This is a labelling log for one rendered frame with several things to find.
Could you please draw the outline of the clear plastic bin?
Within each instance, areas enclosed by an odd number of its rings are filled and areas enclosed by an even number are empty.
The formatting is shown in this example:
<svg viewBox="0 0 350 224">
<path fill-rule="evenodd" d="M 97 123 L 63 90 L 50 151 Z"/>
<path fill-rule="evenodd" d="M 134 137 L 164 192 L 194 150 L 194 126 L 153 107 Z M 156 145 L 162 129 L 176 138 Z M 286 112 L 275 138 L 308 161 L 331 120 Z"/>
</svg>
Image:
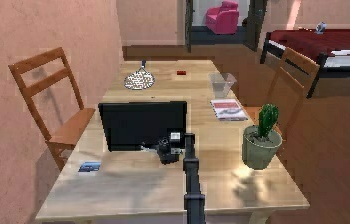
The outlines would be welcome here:
<svg viewBox="0 0 350 224">
<path fill-rule="evenodd" d="M 236 82 L 231 73 L 212 73 L 209 79 L 216 98 L 225 98 Z"/>
</svg>

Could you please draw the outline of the bed with dark red blanket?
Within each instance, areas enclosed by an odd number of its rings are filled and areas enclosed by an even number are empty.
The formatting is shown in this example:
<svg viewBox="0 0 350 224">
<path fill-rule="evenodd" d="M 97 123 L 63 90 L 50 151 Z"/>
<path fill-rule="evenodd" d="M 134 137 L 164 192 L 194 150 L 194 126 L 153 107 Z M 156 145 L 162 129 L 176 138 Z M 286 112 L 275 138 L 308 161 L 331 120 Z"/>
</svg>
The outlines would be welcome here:
<svg viewBox="0 0 350 224">
<path fill-rule="evenodd" d="M 320 78 L 350 77 L 350 29 L 327 29 L 323 34 L 314 30 L 274 30 L 267 32 L 260 63 L 268 53 L 281 58 L 286 48 L 310 58 L 319 65 L 307 98 L 311 98 Z"/>
</svg>

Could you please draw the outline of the black laptop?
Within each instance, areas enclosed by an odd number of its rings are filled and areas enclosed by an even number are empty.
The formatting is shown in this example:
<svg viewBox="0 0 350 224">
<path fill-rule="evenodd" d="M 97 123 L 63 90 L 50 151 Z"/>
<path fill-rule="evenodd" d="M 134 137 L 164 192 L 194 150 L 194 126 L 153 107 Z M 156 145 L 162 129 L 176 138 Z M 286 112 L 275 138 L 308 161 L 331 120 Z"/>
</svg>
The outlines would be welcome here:
<svg viewBox="0 0 350 224">
<path fill-rule="evenodd" d="M 99 103 L 109 151 L 140 151 L 172 132 L 186 133 L 187 102 Z"/>
</svg>

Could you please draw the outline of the dark open room door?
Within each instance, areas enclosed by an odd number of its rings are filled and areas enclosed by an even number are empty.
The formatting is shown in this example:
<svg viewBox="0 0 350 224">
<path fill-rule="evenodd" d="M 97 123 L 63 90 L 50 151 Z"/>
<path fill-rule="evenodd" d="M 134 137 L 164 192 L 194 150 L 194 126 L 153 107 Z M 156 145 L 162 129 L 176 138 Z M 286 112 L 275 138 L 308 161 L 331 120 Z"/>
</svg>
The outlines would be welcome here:
<svg viewBox="0 0 350 224">
<path fill-rule="evenodd" d="M 191 53 L 191 33 L 193 21 L 193 0 L 185 0 L 185 47 Z"/>
<path fill-rule="evenodd" d="M 268 0 L 250 0 L 244 45 L 256 52 Z"/>
</svg>

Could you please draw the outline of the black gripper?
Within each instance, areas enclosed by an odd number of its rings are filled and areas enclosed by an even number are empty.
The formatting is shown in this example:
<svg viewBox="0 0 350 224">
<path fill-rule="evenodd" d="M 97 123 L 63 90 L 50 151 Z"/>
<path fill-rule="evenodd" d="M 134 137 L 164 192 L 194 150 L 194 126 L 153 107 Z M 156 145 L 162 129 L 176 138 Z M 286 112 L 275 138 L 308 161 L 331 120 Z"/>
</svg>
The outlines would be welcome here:
<svg viewBox="0 0 350 224">
<path fill-rule="evenodd" d="M 175 163 L 179 160 L 179 154 L 177 152 L 172 152 L 172 149 L 178 149 L 179 145 L 179 140 L 163 138 L 158 142 L 158 146 L 141 145 L 140 149 L 144 152 L 157 152 L 161 163 L 167 165 L 170 163 Z"/>
</svg>

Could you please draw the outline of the blue card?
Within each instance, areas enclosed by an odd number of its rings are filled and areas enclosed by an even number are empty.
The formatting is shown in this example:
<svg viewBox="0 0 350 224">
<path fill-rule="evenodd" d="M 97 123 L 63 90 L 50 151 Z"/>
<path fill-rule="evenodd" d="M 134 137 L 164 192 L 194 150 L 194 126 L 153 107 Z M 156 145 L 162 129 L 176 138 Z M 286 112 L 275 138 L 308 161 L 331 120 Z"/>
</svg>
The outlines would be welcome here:
<svg viewBox="0 0 350 224">
<path fill-rule="evenodd" d="M 100 169 L 100 162 L 84 162 L 79 168 L 79 172 L 92 172 Z"/>
</svg>

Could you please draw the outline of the red and white book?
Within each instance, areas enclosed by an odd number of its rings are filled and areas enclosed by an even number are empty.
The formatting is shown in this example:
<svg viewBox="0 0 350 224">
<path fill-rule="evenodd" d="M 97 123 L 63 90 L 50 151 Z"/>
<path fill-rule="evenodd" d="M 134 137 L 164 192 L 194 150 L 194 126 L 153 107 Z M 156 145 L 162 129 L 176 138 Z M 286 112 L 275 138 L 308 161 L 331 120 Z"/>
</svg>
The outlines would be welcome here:
<svg viewBox="0 0 350 224">
<path fill-rule="evenodd" d="M 213 99 L 210 103 L 219 120 L 243 121 L 248 119 L 244 109 L 235 99 Z"/>
</svg>

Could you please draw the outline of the cactus in grey-green pot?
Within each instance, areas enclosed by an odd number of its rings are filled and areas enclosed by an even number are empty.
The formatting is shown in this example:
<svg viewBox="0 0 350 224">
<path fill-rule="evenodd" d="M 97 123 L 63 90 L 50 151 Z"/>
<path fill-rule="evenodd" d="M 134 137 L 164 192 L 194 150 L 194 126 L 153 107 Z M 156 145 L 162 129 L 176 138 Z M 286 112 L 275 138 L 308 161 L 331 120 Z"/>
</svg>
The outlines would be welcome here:
<svg viewBox="0 0 350 224">
<path fill-rule="evenodd" d="M 274 104 L 264 104 L 259 112 L 258 124 L 244 129 L 242 160 L 249 168 L 267 168 L 280 148 L 282 137 L 273 129 L 278 118 L 278 108 Z"/>
</svg>

